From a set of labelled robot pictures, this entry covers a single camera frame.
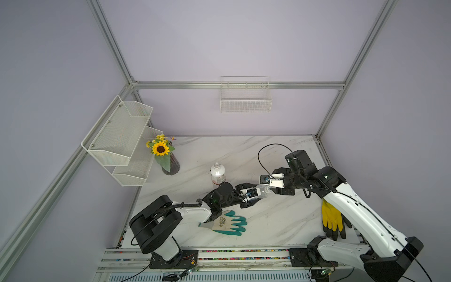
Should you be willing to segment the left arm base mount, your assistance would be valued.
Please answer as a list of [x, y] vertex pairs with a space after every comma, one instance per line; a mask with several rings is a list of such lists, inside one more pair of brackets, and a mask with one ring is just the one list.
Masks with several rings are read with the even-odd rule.
[[187, 269], [198, 260], [198, 250], [181, 250], [174, 258], [164, 260], [162, 256], [153, 252], [149, 269]]

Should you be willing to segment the clear small water bottle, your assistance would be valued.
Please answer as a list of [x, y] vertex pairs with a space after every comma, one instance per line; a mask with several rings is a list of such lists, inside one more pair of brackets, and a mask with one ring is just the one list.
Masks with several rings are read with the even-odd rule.
[[257, 185], [256, 186], [256, 191], [257, 191], [257, 199], [263, 199], [268, 197], [271, 194], [274, 194], [274, 192], [271, 190], [271, 186], [266, 186], [266, 185]]

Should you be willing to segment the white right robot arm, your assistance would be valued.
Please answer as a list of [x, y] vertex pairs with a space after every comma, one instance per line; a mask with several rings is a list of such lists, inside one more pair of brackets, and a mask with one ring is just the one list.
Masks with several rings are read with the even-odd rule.
[[423, 243], [397, 231], [355, 193], [340, 173], [330, 166], [317, 169], [306, 151], [297, 150], [285, 156], [288, 169], [260, 176], [260, 183], [275, 188], [305, 189], [336, 208], [357, 228], [365, 244], [336, 242], [324, 236], [311, 241], [316, 252], [326, 261], [333, 261], [367, 273], [375, 282], [397, 282], [410, 267]]

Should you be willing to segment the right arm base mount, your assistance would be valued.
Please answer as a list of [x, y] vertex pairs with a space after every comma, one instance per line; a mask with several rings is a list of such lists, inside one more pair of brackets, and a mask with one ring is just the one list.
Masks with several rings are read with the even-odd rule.
[[292, 267], [338, 267], [337, 262], [324, 260], [319, 252], [313, 249], [293, 248], [288, 252]]

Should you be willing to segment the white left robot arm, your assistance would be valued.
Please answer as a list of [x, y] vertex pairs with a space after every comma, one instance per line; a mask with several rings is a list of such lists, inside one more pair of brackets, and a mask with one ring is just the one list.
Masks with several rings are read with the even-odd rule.
[[182, 255], [172, 236], [181, 224], [197, 223], [217, 233], [240, 236], [245, 232], [246, 219], [229, 207], [250, 208], [266, 192], [260, 184], [242, 183], [233, 187], [223, 182], [195, 203], [176, 203], [167, 195], [160, 196], [130, 220], [133, 234], [130, 244], [139, 246], [144, 255], [156, 253], [169, 262]]

